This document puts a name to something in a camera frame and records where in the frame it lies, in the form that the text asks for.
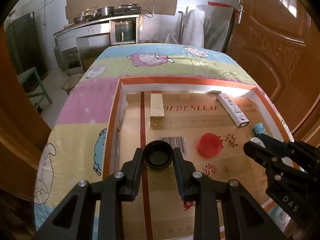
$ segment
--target door handle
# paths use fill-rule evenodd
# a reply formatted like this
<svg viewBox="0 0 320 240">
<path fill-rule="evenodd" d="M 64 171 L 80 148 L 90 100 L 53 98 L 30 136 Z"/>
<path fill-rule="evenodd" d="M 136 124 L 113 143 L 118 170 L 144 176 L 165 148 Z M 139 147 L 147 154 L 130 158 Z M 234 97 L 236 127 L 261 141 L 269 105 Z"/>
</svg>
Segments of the door handle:
<svg viewBox="0 0 320 240">
<path fill-rule="evenodd" d="M 238 19 L 236 20 L 236 25 L 240 24 L 241 23 L 241 18 L 242 18 L 242 14 L 244 13 L 244 10 L 243 10 L 243 5 L 242 4 L 239 4 L 239 10 L 237 10 L 239 12 L 239 15 L 238 15 Z"/>
</svg>

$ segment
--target barcode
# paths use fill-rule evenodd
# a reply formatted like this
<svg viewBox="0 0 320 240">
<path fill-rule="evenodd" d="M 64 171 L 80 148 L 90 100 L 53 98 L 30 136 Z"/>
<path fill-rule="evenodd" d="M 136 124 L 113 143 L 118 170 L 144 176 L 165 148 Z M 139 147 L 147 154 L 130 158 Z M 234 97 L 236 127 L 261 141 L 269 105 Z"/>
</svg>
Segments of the barcode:
<svg viewBox="0 0 320 240">
<path fill-rule="evenodd" d="M 180 151 L 182 153 L 182 156 L 184 157 L 186 155 L 186 146 L 184 144 L 184 139 L 182 136 L 177 137 L 159 137 L 158 140 L 165 141 L 171 145 L 171 147 L 174 149 L 176 147 L 180 148 Z"/>
</svg>

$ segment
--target red bottle cap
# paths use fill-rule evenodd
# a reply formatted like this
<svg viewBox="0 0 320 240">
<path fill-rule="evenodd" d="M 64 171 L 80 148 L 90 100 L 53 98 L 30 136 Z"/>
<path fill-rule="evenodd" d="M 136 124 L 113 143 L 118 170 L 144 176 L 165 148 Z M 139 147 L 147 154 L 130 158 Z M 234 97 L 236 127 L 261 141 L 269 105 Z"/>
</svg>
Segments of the red bottle cap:
<svg viewBox="0 0 320 240">
<path fill-rule="evenodd" d="M 205 133 L 201 136 L 197 145 L 198 153 L 204 158 L 217 156 L 222 150 L 221 139 L 213 133 Z"/>
</svg>

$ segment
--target green stool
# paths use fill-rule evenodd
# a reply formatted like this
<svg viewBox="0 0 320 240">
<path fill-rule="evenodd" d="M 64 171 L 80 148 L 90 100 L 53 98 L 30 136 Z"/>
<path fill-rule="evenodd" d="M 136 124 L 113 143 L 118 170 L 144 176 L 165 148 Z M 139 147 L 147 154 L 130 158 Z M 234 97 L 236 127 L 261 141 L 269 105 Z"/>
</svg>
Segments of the green stool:
<svg viewBox="0 0 320 240">
<path fill-rule="evenodd" d="M 27 71 L 23 72 L 22 74 L 20 74 L 18 76 L 18 80 L 19 80 L 19 83 L 22 85 L 24 82 L 27 81 L 27 79 L 32 75 L 32 74 L 35 74 L 36 75 L 36 78 L 38 80 L 38 83 L 39 83 L 39 86 L 41 87 L 42 89 L 42 92 L 41 93 L 36 93 L 36 94 L 31 94 L 31 95 L 28 95 L 29 98 L 33 98 L 33 97 L 38 97 L 38 96 L 42 96 L 39 101 L 37 102 L 36 104 L 36 109 L 38 109 L 38 107 L 40 106 L 40 103 L 42 102 L 42 100 L 44 99 L 44 97 L 47 98 L 47 100 L 49 101 L 50 104 L 52 104 L 52 101 L 51 99 L 49 98 L 49 95 L 47 93 L 47 91 L 45 90 L 43 84 L 42 84 L 42 81 L 39 77 L 39 74 L 37 72 L 37 69 L 36 67 L 33 67 L 33 68 L 30 68 L 28 69 Z"/>
</svg>

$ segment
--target screw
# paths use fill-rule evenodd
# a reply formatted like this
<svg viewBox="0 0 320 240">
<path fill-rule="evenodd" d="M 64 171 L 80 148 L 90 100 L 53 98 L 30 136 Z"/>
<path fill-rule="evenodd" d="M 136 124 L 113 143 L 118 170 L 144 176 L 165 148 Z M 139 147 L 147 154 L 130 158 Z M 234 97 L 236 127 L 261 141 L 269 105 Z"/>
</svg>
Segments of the screw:
<svg viewBox="0 0 320 240">
<path fill-rule="evenodd" d="M 195 171 L 194 173 L 192 173 L 192 176 L 194 178 L 201 178 L 202 177 L 202 173 L 199 171 Z"/>
<path fill-rule="evenodd" d="M 81 181 L 78 182 L 78 185 L 79 185 L 80 187 L 84 187 L 85 185 L 87 185 L 87 181 L 84 180 L 84 179 L 82 179 Z"/>
<path fill-rule="evenodd" d="M 115 177 L 116 177 L 117 179 L 120 179 L 120 178 L 122 178 L 123 176 L 124 176 L 124 174 L 123 174 L 123 172 L 121 172 L 121 171 L 118 171 L 118 172 L 115 173 Z"/>
<path fill-rule="evenodd" d="M 239 181 L 235 180 L 235 179 L 232 179 L 229 181 L 229 184 L 232 186 L 232 187 L 237 187 L 239 185 Z"/>
</svg>

